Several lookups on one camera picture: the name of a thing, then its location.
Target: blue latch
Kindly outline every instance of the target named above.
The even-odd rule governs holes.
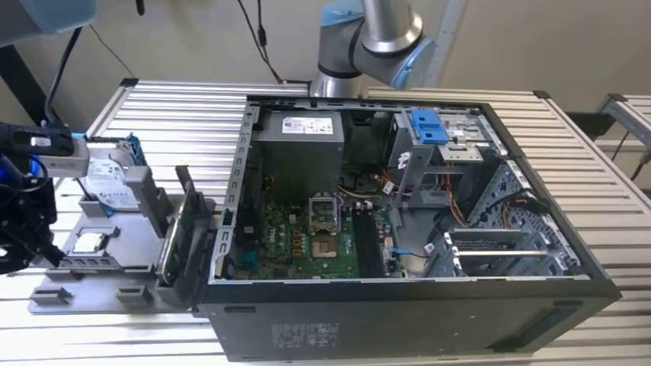
[[[440,125],[439,115],[432,110],[411,111],[411,124],[418,133],[418,141],[435,145],[448,143],[448,134]]]

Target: label sticker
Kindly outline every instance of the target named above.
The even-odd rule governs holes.
[[[456,130],[456,129],[454,129],[454,128],[448,128],[448,129],[447,129],[447,134],[448,134],[450,136],[464,136],[464,131],[462,131],[462,130]]]
[[[88,174],[84,177],[86,188],[96,199],[115,210],[139,208],[134,191],[124,185],[124,171],[111,159],[91,158]]]
[[[274,348],[332,348],[338,336],[339,323],[272,324]]]
[[[394,187],[396,185],[392,184],[390,181],[387,182],[387,184],[384,185],[384,188],[383,188],[383,192],[384,194],[391,194],[391,192],[394,192]]]
[[[283,118],[283,133],[300,133],[306,135],[332,135],[332,119],[311,117]]]
[[[435,245],[432,243],[428,243],[426,245],[426,253],[431,255],[431,253],[435,251]]]

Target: wire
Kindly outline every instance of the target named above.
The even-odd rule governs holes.
[[[383,178],[383,181],[387,181],[390,182],[395,188],[398,188],[398,190],[400,190],[400,186],[394,182],[394,180],[391,179],[391,177],[388,176],[388,172],[387,172],[387,169],[383,169],[383,175],[382,175],[382,178]],[[407,196],[407,197],[411,197],[412,193],[411,192],[403,192],[403,196]]]
[[[398,254],[398,255],[402,255],[402,254],[412,255],[414,257],[419,257],[419,258],[423,258],[423,259],[428,259],[430,258],[427,255],[416,254],[416,253],[411,252],[410,250],[400,249],[400,248],[391,248],[391,253]]]
[[[43,162],[39,160],[38,157],[31,156],[31,155],[28,157],[30,157],[30,160],[32,160],[39,165],[40,170],[43,171],[43,177],[42,177],[43,182],[39,185],[35,185],[34,187],[30,187],[30,188],[23,188],[23,187],[16,188],[16,187],[11,187],[10,185],[0,184],[0,187],[10,189],[12,192],[15,192],[15,194],[31,193],[31,192],[42,189],[48,184],[50,174],[48,174],[48,169],[46,168],[46,164],[43,164]]]
[[[344,192],[344,193],[346,193],[348,196],[355,197],[355,198],[372,198],[372,197],[379,197],[379,196],[382,196],[382,194],[363,194],[363,193],[370,193],[370,192],[376,192],[376,191],[366,191],[366,192],[359,192],[359,193],[362,193],[362,194],[359,194],[359,193],[354,193],[354,192],[351,192],[351,191],[346,190],[346,189],[344,189],[342,186],[338,186],[338,188],[339,188],[339,190],[340,190],[342,192]]]
[[[631,181],[635,181],[635,178],[638,178],[638,175],[641,175],[643,166],[645,166],[645,163],[638,164],[638,167],[635,168],[635,171],[631,175]]]
[[[264,59],[268,60],[268,54],[267,54],[267,30],[264,29],[263,26],[263,2],[262,0],[258,0],[258,42],[260,45],[260,48],[263,49],[263,54],[264,54]]]
[[[615,152],[612,153],[612,158],[610,158],[610,160],[615,161],[615,158],[618,157],[618,154],[619,154],[619,149],[622,149],[623,142],[627,140],[627,137],[629,137],[629,134],[630,133],[631,132],[627,131],[626,134],[623,135],[622,141],[619,141],[618,148],[615,149]]]
[[[106,44],[104,40],[102,39],[102,36],[100,36],[100,33],[98,32],[98,29],[95,29],[95,26],[92,24],[88,25],[91,27],[91,30],[92,32],[95,33],[96,37],[98,37],[98,40],[100,41],[102,43],[102,46],[104,46],[104,48],[111,52],[111,54],[114,55],[115,59],[118,60],[119,63],[122,63],[122,65],[124,66],[124,69],[127,70],[127,72],[130,73],[131,77],[135,79],[135,74],[134,72],[131,71],[130,67],[127,66],[127,64],[124,63],[123,59],[120,58],[120,56],[114,52],[114,50],[111,49],[110,45]]]
[[[459,225],[462,225],[463,227],[468,227],[464,214],[460,212],[459,205],[456,204],[455,194],[452,193],[452,181],[450,179],[450,175],[446,175],[446,178],[443,179],[443,184],[447,185],[447,192],[450,193],[450,211],[452,212],[452,216],[455,217]]]
[[[508,229],[508,206],[510,202],[504,202],[502,205],[502,221],[504,223],[504,229]]]
[[[260,45],[258,43],[258,37],[255,36],[254,26],[251,25],[251,19],[248,18],[247,8],[244,8],[244,4],[242,3],[242,0],[238,0],[238,3],[240,4],[242,13],[244,14],[244,19],[247,20],[247,25],[248,25],[248,30],[251,31],[251,36],[254,37],[255,48],[258,48],[258,52],[260,54],[260,57],[263,58],[263,61],[267,64],[268,69],[274,74],[274,78],[276,79],[276,82],[279,84],[282,84],[283,79],[278,75],[276,70],[272,67],[272,64],[268,62],[268,59],[264,57],[263,50],[262,50]]]
[[[62,61],[59,61],[58,74],[54,77],[52,86],[50,88],[48,98],[46,99],[46,118],[51,124],[62,124],[54,115],[52,100],[54,95],[59,89],[59,83],[62,82],[63,70],[66,69],[66,64],[68,63],[68,58],[71,57],[72,49],[78,43],[79,35],[82,34],[82,27],[76,28],[72,32],[71,40],[68,40],[68,45],[63,51]]]

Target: green motherboard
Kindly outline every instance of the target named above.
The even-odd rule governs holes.
[[[339,233],[326,230],[311,233],[308,206],[267,203],[258,249],[238,256],[236,279],[358,278],[351,214],[351,208],[340,210]],[[328,212],[319,212],[319,217],[327,216]],[[382,246],[384,238],[394,240],[388,212],[375,209],[374,217],[378,246]],[[388,276],[402,277],[402,270],[388,272]]]

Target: metal workbench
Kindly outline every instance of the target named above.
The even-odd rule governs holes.
[[[126,136],[134,131],[143,141],[156,183],[170,193],[179,193],[174,166],[188,164],[196,188],[219,203],[226,194],[247,94],[306,93],[304,86],[140,81],[136,86],[120,87],[88,133]],[[370,90],[371,98],[491,103],[615,279],[623,299],[531,356],[314,364],[651,364],[651,202],[552,100],[538,95],[542,98],[526,91]],[[75,225],[80,193],[72,182],[60,182],[60,215],[52,226],[58,244]],[[47,365],[52,365],[59,360],[66,366],[128,361],[227,363],[208,321],[191,314],[32,316],[28,296],[42,278],[36,269],[0,278],[0,361],[38,364],[36,360],[48,360]]]
[[[599,112],[608,113],[651,150],[651,96],[610,94]]]

